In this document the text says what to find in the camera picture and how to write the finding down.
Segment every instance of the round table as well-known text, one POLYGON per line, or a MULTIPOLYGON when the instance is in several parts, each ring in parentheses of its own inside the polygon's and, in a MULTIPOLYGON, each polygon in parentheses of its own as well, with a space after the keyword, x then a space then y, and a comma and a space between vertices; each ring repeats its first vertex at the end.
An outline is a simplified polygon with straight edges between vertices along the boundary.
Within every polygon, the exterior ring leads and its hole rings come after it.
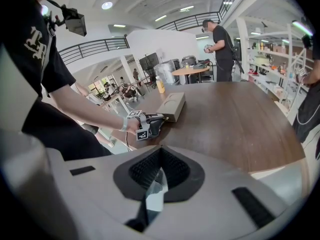
POLYGON ((174 76, 184 76, 185 77, 185 84, 188 85, 189 84, 189 75, 199 74, 199 82, 202 83, 201 73, 208 71, 209 69, 210 69, 209 66, 202 68, 202 69, 193 69, 192 67, 189 67, 189 68, 183 67, 183 68, 177 69, 176 71, 173 71, 171 73, 174 76))

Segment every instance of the black rubber pad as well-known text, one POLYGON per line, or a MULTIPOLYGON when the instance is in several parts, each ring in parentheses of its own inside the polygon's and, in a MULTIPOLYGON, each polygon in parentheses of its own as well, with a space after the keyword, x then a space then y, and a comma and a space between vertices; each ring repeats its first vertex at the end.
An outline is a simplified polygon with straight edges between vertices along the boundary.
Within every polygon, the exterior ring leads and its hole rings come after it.
POLYGON ((76 176, 76 175, 85 174, 85 173, 94 171, 95 169, 96 168, 94 168, 93 166, 86 166, 86 167, 81 167, 77 169, 72 169, 70 170, 70 173, 72 174, 72 176, 76 176))
POLYGON ((232 190, 232 193, 259 229, 275 219, 271 212, 246 187, 238 187, 232 190))
POLYGON ((160 168, 168 185, 164 203, 188 200, 205 180, 205 171, 200 164, 167 146, 155 146, 119 165, 113 173, 113 180, 126 198, 142 201, 160 168))

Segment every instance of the desk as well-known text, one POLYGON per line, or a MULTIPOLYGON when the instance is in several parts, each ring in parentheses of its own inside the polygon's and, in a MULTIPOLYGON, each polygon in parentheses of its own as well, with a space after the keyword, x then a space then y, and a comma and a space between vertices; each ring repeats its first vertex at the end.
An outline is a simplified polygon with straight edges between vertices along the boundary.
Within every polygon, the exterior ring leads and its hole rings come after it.
POLYGON ((108 105, 110 105, 110 106, 113 108, 114 112, 115 112, 116 114, 119 114, 119 112, 116 110, 115 106, 112 104, 112 102, 114 102, 116 99, 119 99, 119 101, 120 101, 121 105, 123 106, 124 110, 125 110, 128 114, 130 114, 129 109, 127 108, 126 104, 125 104, 124 101, 122 100, 120 94, 117 94, 117 95, 113 96, 111 99, 109 99, 108 101, 105 101, 104 103, 101 104, 101 106, 106 105, 106 107, 108 107, 108 105))
MULTIPOLYGON (((304 160, 296 134, 275 103, 251 82, 195 83, 153 91, 137 110, 155 113, 170 93, 184 92, 176 123, 165 122, 160 136, 136 141, 132 149, 168 145, 222 159, 248 173, 264 172, 304 160)), ((112 136, 125 143, 125 132, 112 136)))
POLYGON ((183 68, 177 69, 176 71, 173 71, 172 75, 174 75, 174 76, 184 76, 185 77, 185 84, 188 85, 189 84, 189 75, 199 74, 199 82, 201 83, 202 82, 202 80, 201 80, 201 72, 208 71, 209 69, 210 69, 209 66, 207 66, 207 67, 205 67, 203 69, 193 69, 193 68, 183 67, 183 68))

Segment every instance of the black cap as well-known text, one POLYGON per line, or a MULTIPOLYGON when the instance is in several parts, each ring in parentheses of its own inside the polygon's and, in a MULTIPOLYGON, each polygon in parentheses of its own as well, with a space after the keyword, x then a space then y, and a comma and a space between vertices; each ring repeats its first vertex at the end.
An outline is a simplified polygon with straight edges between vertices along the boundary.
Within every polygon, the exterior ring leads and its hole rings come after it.
POLYGON ((214 23, 211 19, 205 19, 205 20, 202 22, 202 27, 207 28, 209 22, 214 23))

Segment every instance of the wristband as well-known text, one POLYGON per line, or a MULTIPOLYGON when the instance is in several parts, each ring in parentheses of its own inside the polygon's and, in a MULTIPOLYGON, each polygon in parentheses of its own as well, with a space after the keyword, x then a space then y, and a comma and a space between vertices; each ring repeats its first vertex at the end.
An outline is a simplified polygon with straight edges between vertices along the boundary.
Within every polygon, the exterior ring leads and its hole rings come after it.
POLYGON ((120 132, 126 132, 127 127, 128 127, 128 118, 124 117, 123 118, 123 125, 122 125, 120 132))

